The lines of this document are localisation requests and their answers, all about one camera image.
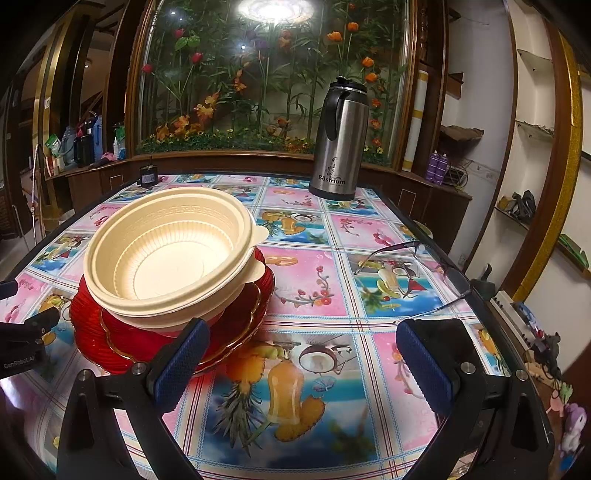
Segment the purple stuffed toy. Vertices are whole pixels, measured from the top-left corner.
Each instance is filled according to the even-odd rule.
[[[564,423],[564,433],[560,442],[560,450],[563,453],[574,453],[579,448],[581,431],[587,423],[587,413],[583,407],[576,403],[569,403],[565,406],[566,422]]]

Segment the floor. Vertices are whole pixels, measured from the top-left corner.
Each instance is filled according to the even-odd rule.
[[[33,248],[33,229],[25,234],[29,248]],[[40,240],[39,228],[37,227],[37,241]],[[0,241],[0,280],[4,280],[11,270],[17,266],[22,258],[29,253],[22,238],[12,238]]]

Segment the thermos base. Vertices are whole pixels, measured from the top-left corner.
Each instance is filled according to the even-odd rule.
[[[317,189],[310,185],[308,187],[308,191],[312,195],[316,195],[322,199],[326,200],[336,200],[337,202],[350,202],[355,198],[355,192],[353,193],[332,193],[332,192],[325,192],[324,190]]]

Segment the stainless steel thermos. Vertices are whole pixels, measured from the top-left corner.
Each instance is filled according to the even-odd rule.
[[[316,135],[310,193],[327,200],[355,197],[368,128],[367,91],[341,76],[330,84]]]

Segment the metal bolt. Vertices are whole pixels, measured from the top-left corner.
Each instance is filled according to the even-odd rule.
[[[521,380],[522,382],[528,379],[528,374],[525,370],[518,370],[517,372],[515,372],[515,376],[519,378],[519,380]]]
[[[85,368],[84,370],[80,371],[80,373],[78,373],[77,379],[83,382],[84,380],[88,380],[91,376],[92,371]]]
[[[131,366],[131,373],[133,373],[134,375],[141,375],[146,371],[146,368],[148,368],[148,365],[146,365],[143,362],[138,362]]]
[[[464,362],[460,365],[460,368],[462,369],[462,372],[464,372],[465,374],[471,375],[472,373],[474,373],[476,371],[476,367],[474,365],[472,365],[470,362]]]

